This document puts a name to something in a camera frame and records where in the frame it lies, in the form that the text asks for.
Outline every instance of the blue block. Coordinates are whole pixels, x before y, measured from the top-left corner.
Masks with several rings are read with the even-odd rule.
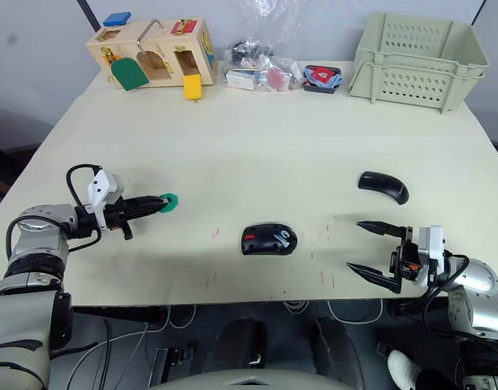
[[[102,24],[106,27],[124,26],[131,15],[131,12],[117,12],[108,16]]]

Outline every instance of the white table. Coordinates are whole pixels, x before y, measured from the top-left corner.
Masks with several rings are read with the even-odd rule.
[[[119,174],[125,197],[171,192],[180,204],[130,222],[133,240],[112,232],[71,255],[65,289],[76,306],[398,297],[346,267],[387,271],[399,243],[360,220],[409,224],[415,240],[420,226],[441,224],[449,250],[498,273],[498,156],[469,109],[348,98],[352,63],[325,64],[345,76],[335,95],[217,85],[198,103],[181,88],[126,93],[100,74],[0,205],[0,279],[7,224],[30,206],[73,204],[65,172],[86,162]],[[408,203],[358,189],[366,170],[403,180]],[[90,174],[75,178],[84,196]],[[242,256],[243,229],[269,221],[295,230],[295,252]],[[422,293],[404,285],[401,296]]]

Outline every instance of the metal hook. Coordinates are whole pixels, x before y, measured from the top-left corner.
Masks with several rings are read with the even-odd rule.
[[[136,45],[138,46],[138,49],[141,51],[142,54],[145,54],[145,51],[144,49],[142,48],[142,45],[141,45],[141,41],[142,41],[142,38],[144,37],[144,35],[149,31],[150,28],[153,27],[153,24],[155,23],[158,23],[158,25],[160,26],[160,28],[164,28],[164,26],[162,26],[162,23],[160,23],[160,20],[158,19],[153,19],[149,22],[149,24],[147,25],[147,27],[144,29],[144,31],[142,32],[142,34],[138,37],[138,39],[136,40]]]

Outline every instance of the white sneaker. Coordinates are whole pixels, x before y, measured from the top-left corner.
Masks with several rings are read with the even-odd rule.
[[[393,382],[400,390],[415,390],[420,366],[409,360],[401,351],[394,349],[388,355],[388,369]]]

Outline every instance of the green plastic basket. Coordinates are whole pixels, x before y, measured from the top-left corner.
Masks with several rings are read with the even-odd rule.
[[[365,63],[350,90],[350,96],[455,110],[483,78],[456,76],[448,71],[416,67],[381,67]]]
[[[460,105],[488,66],[468,24],[376,13],[368,20],[355,54],[349,95],[444,112]],[[416,82],[388,80],[386,69],[388,75],[414,77]]]

